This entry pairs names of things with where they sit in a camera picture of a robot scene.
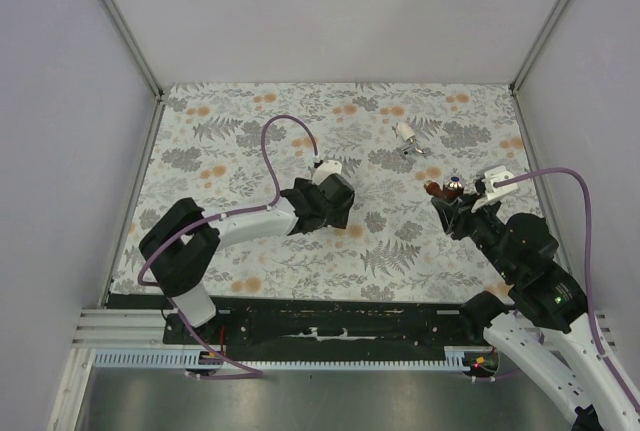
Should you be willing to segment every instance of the wire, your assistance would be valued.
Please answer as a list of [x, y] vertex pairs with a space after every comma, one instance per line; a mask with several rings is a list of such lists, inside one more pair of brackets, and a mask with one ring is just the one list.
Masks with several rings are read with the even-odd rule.
[[515, 178], [507, 179], [505, 181], [500, 181], [495, 183], [497, 188], [502, 186], [507, 186], [509, 184], [519, 183], [520, 181], [524, 181], [530, 178], [536, 178], [538, 176], [544, 176], [545, 174], [568, 174], [573, 176], [576, 181], [580, 184], [580, 188], [582, 189], [582, 196], [584, 198], [584, 214], [585, 214], [585, 238], [584, 238], [584, 283], [587, 294], [587, 316], [589, 318], [589, 327], [591, 328], [591, 336], [593, 337], [593, 342], [595, 343], [596, 349], [598, 350], [598, 354], [602, 357], [602, 360], [613, 374], [613, 377], [618, 382], [624, 394], [629, 398], [629, 401], [633, 404], [633, 407], [636, 410], [636, 413], [640, 414], [640, 402], [634, 396], [633, 392], [625, 382], [624, 378], [613, 364], [613, 361], [606, 356], [606, 351], [602, 342], [600, 341], [600, 337], [598, 336], [598, 322], [596, 321], [596, 314], [594, 311], [593, 305], [593, 282], [591, 280], [591, 234], [592, 234], [592, 220], [591, 220], [591, 195], [589, 193], [589, 187], [587, 186], [587, 182], [584, 178], [573, 169], [569, 168], [547, 168], [540, 169], [538, 171], [532, 171], [530, 173], [526, 173], [520, 176], [516, 176]]
[[[269, 171], [269, 175], [271, 176], [271, 179], [273, 180], [273, 185], [275, 187], [275, 196], [273, 197], [273, 199], [268, 203], [268, 204], [264, 204], [264, 205], [260, 205], [260, 206], [250, 206], [250, 207], [246, 207], [246, 208], [242, 208], [242, 209], [234, 209], [231, 211], [227, 211], [225, 212], [225, 214], [227, 216], [237, 216], [239, 214], [246, 214], [246, 213], [254, 213], [254, 212], [258, 212], [258, 211], [263, 211], [265, 209], [267, 209], [267, 207], [270, 206], [274, 206], [279, 200], [280, 200], [280, 183], [278, 182], [278, 177], [276, 176], [275, 171], [273, 170], [273, 166], [271, 165], [271, 161], [269, 160], [269, 155], [267, 154], [267, 131], [269, 130], [269, 126], [271, 126], [275, 121], [278, 121], [280, 119], [289, 119], [297, 124], [299, 124], [302, 129], [305, 130], [305, 132], [307, 133], [307, 135], [309, 136], [309, 139], [311, 140], [311, 144], [313, 145], [313, 152], [315, 156], [318, 156], [318, 144], [316, 142], [315, 137], [313, 136], [313, 133], [311, 132], [311, 130], [309, 129], [309, 127], [299, 118], [296, 118], [295, 116], [290, 116], [288, 114], [279, 114], [277, 116], [274, 116], [273, 118], [269, 119], [264, 127], [262, 128], [262, 134], [260, 136], [260, 149], [262, 151], [262, 157], [264, 158], [264, 162], [267, 166], [267, 170]], [[178, 239], [180, 239], [182, 236], [184, 236], [185, 234], [189, 233], [190, 231], [192, 231], [193, 229], [196, 229], [204, 224], [210, 223], [212, 221], [218, 221], [220, 219], [220, 217], [222, 216], [222, 213], [217, 213], [214, 214], [213, 216], [208, 216], [206, 218], [200, 219], [198, 221], [196, 221], [195, 223], [192, 223], [188, 226], [185, 226], [184, 228], [182, 228], [180, 231], [178, 231], [177, 233], [175, 233], [173, 236], [171, 236], [167, 241], [165, 241], [160, 247], [158, 247], [158, 249], [149, 257], [149, 259], [144, 263], [144, 265], [142, 265], [142, 268], [140, 269], [140, 272], [138, 273], [138, 284], [140, 286], [149, 286], [149, 287], [159, 287], [158, 283], [154, 282], [154, 281], [145, 281], [144, 279], [144, 275], [145, 273], [149, 270], [149, 268], [151, 268], [151, 265], [155, 262], [156, 259], [158, 259], [158, 257], [169, 247], [171, 246], [173, 243], [175, 243]], [[198, 376], [197, 374], [187, 371], [187, 374], [189, 376], [192, 377], [196, 377], [198, 379], [208, 379], [208, 380], [226, 380], [226, 379], [248, 379], [248, 378], [259, 378], [260, 376], [262, 376], [262, 371], [258, 370], [258, 369], [254, 369], [251, 368], [249, 366], [245, 366], [242, 363], [239, 363], [237, 361], [234, 361], [233, 359], [227, 358], [225, 355], [215, 351], [211, 346], [209, 346], [199, 335], [198, 333], [195, 331], [195, 329], [193, 329], [193, 326], [191, 326], [191, 323], [189, 323], [189, 320], [187, 319], [187, 317], [184, 315], [184, 313], [182, 313], [182, 311], [180, 310], [180, 308], [178, 308], [178, 306], [176, 305], [175, 301], [169, 297], [167, 297], [167, 300], [169, 301], [169, 303], [171, 303], [171, 305], [178, 309], [178, 316], [180, 316], [180, 319], [182, 320], [185, 328], [189, 331], [189, 334], [191, 334], [191, 337], [193, 339], [196, 340], [196, 342], [198, 342], [198, 344], [200, 344], [204, 349], [206, 349], [207, 351], [209, 351], [209, 353], [211, 353], [212, 355], [214, 355], [216, 358], [231, 364], [232, 366], [235, 366], [236, 368], [242, 369], [243, 371], [246, 371], [246, 373], [243, 374], [228, 374], [228, 375], [218, 375], [216, 374], [215, 376]]]

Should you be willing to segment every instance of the white connector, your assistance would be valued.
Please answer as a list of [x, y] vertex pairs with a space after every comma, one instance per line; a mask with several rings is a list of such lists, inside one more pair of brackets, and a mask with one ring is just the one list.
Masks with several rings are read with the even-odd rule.
[[496, 166], [495, 168], [484, 171], [483, 181], [486, 188], [485, 194], [475, 202], [473, 208], [471, 208], [471, 212], [475, 213], [481, 207], [500, 201], [505, 196], [515, 193], [518, 190], [517, 184], [508, 184], [506, 186], [500, 186], [499, 188], [495, 186], [496, 183], [506, 181], [513, 177], [513, 174], [507, 171], [505, 166]]
[[342, 163], [338, 161], [327, 160], [323, 162], [313, 173], [311, 182], [319, 186], [327, 177], [332, 174], [342, 173]]
[[398, 123], [396, 126], [396, 134], [398, 134], [403, 141], [409, 141], [411, 138], [415, 138], [416, 136], [415, 131], [405, 122]]

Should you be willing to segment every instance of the small white object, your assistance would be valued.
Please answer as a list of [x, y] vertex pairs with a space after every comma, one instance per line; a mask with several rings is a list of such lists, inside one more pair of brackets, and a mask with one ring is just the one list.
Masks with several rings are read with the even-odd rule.
[[173, 300], [195, 328], [202, 326], [216, 315], [216, 305], [211, 301], [202, 281], [186, 293], [175, 296]]
[[338, 161], [328, 160], [322, 163], [313, 173], [311, 182], [316, 186], [320, 185], [332, 174], [342, 173], [342, 164]]
[[416, 135], [413, 129], [411, 129], [411, 126], [409, 126], [405, 122], [398, 123], [398, 125], [396, 126], [396, 133], [402, 138], [403, 141], [409, 141]]
[[475, 202], [473, 208], [471, 208], [471, 212], [475, 213], [481, 207], [500, 201], [505, 196], [516, 192], [518, 190], [517, 184], [508, 184], [507, 186], [501, 186], [499, 188], [495, 186], [496, 183], [506, 181], [513, 177], [513, 174], [507, 171], [505, 166], [497, 166], [486, 170], [483, 179], [486, 187], [485, 195]]

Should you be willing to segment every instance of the patterned table surface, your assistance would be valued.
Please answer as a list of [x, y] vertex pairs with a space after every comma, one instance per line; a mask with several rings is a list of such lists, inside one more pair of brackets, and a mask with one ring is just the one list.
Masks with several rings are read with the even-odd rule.
[[[136, 283], [137, 246], [176, 200], [191, 196], [213, 212], [272, 198], [260, 132], [281, 113], [302, 118], [321, 156], [343, 163], [356, 191], [349, 226], [225, 249], [205, 275], [210, 294], [463, 302], [486, 287], [504, 291], [470, 240], [442, 233], [422, 185], [450, 174], [471, 183], [494, 164], [527, 170], [505, 86], [192, 83], [167, 97], [112, 292], [158, 292]], [[427, 158], [412, 164], [396, 152], [399, 121], [416, 131]], [[268, 149], [283, 188], [309, 177], [311, 143], [295, 123], [275, 123]], [[540, 213], [531, 183], [505, 200], [501, 217], [520, 211]]]

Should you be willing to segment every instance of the metal floor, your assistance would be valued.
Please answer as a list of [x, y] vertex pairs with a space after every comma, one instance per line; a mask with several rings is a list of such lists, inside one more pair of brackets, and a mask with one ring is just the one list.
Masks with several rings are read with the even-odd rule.
[[94, 369], [76, 431], [568, 429], [524, 375], [472, 385], [437, 372], [273, 371], [207, 383], [177, 370]]

